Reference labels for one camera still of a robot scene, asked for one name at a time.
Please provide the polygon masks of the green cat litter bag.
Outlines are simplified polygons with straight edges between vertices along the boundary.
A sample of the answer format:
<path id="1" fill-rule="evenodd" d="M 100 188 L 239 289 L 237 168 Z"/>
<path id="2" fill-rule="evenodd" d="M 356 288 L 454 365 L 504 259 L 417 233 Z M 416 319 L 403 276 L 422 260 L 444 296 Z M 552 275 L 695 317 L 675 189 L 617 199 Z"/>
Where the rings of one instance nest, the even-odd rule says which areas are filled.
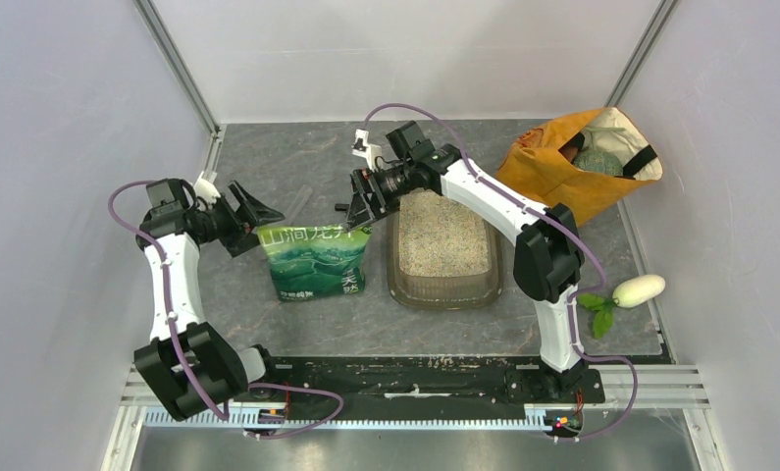
<path id="1" fill-rule="evenodd" d="M 361 264 L 370 227 L 351 232 L 340 225 L 259 229 L 270 277 L 279 300 L 308 301 L 362 292 Z"/>

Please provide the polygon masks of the brown translucent litter box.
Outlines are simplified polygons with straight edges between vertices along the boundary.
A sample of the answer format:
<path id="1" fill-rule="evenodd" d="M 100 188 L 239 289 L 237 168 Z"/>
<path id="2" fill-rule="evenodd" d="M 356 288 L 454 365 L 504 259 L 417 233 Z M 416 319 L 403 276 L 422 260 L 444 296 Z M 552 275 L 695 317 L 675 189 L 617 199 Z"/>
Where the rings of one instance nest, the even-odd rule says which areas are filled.
<path id="1" fill-rule="evenodd" d="M 428 310 L 488 306 L 502 293 L 498 231 L 467 207 L 418 190 L 387 220 L 387 280 L 400 304 Z"/>

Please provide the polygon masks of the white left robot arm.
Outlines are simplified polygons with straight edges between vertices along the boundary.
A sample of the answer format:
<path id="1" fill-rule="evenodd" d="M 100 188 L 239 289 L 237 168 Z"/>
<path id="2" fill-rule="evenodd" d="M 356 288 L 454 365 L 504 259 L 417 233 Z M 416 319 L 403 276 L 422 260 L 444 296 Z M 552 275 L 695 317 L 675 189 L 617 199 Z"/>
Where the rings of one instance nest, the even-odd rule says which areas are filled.
<path id="1" fill-rule="evenodd" d="M 232 257 L 259 246 L 256 229 L 284 215 L 230 182 L 237 206 L 207 181 L 170 178 L 145 186 L 150 209 L 136 230 L 154 292 L 147 345 L 133 354 L 134 367 L 170 416 L 184 421 L 209 410 L 229 417 L 228 404 L 249 392 L 275 397 L 282 376 L 266 348 L 237 352 L 206 321 L 198 278 L 200 249 L 218 242 Z"/>

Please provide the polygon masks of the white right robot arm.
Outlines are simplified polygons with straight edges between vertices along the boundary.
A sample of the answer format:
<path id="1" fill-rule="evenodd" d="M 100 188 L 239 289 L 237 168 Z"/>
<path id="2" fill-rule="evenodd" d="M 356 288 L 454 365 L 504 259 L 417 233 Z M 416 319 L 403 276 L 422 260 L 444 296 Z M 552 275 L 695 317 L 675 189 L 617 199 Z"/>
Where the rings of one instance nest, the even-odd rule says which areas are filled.
<path id="1" fill-rule="evenodd" d="M 343 228 L 370 226 L 400 208 L 402 196 L 418 189 L 459 203 L 484 219 L 514 246 L 513 278 L 535 305 L 541 332 L 542 393 L 566 400 L 586 370 L 578 329 L 567 299 L 581 279 L 584 252 L 574 240 L 573 214 L 548 208 L 485 173 L 458 145 L 435 147 L 410 121 L 387 135 L 396 158 L 383 160 L 380 145 L 357 130 L 352 153 L 367 165 L 351 172 L 352 199 Z"/>

